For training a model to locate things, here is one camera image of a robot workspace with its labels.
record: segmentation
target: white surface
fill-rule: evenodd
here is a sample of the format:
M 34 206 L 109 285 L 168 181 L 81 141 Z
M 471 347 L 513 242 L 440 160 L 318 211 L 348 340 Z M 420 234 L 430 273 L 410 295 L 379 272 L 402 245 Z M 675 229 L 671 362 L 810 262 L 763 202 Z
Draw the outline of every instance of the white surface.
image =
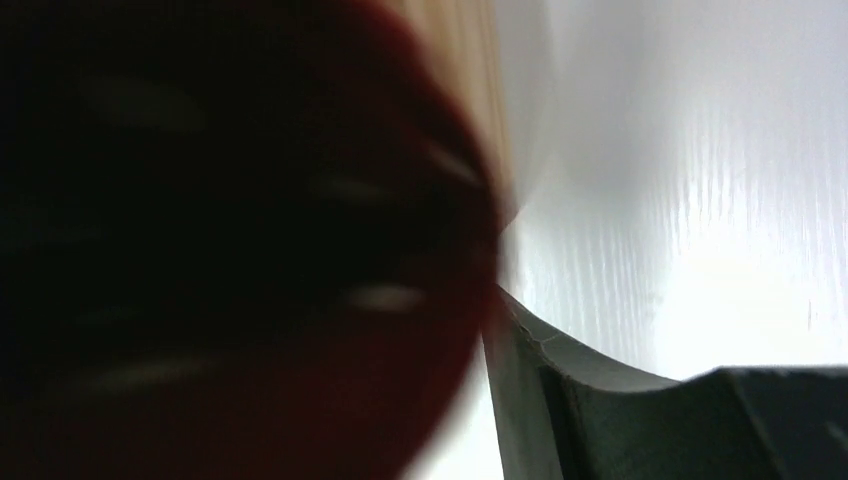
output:
M 848 362 L 848 3 L 496 3 L 517 298 L 676 378 Z
M 503 480 L 482 348 L 444 428 L 404 480 Z

